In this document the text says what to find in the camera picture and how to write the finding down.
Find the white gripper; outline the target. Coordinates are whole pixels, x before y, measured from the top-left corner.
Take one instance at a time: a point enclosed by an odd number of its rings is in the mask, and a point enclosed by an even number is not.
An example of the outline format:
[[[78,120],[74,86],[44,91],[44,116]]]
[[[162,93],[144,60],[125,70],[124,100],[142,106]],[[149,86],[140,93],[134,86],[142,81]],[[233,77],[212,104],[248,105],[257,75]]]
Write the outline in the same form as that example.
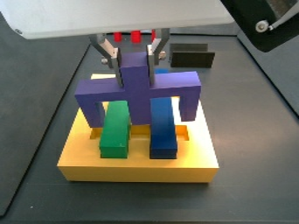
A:
[[[152,43],[145,48],[149,84],[153,84],[154,66],[164,58],[169,39],[168,28],[233,22],[220,0],[0,0],[0,13],[10,29],[25,39],[92,34],[89,42],[114,70],[118,86],[122,86],[121,53],[102,33],[154,29]]]

